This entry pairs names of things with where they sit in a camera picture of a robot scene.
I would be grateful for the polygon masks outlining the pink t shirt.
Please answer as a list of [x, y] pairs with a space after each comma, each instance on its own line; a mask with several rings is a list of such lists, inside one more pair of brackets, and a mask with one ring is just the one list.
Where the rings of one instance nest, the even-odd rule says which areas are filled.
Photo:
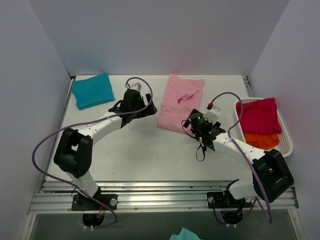
[[166, 83], [156, 126], [184, 134], [182, 121], [188, 118], [192, 110], [200, 109], [204, 85], [203, 79], [183, 79], [171, 74]]

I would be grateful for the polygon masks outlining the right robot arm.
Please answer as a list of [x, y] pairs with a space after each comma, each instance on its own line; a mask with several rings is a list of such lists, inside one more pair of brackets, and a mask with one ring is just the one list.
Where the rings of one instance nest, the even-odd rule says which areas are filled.
[[235, 180], [225, 188], [222, 193], [225, 205], [232, 207], [241, 199], [254, 197], [272, 203], [294, 185], [292, 173], [278, 150], [260, 149], [228, 135], [218, 122], [219, 116], [218, 110], [201, 113], [193, 109], [183, 127], [190, 128], [204, 152], [207, 149], [220, 152], [251, 170], [252, 180]]

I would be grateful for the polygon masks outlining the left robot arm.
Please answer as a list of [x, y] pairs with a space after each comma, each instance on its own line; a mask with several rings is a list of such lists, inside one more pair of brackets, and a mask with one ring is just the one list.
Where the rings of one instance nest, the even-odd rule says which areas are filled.
[[94, 145], [132, 120], [156, 113], [151, 93], [143, 97], [139, 90], [127, 89], [123, 99], [93, 123], [86, 123], [84, 127], [68, 127], [62, 132], [53, 161], [84, 196], [82, 202], [88, 209], [95, 210], [101, 203], [97, 194], [100, 188], [90, 173]]

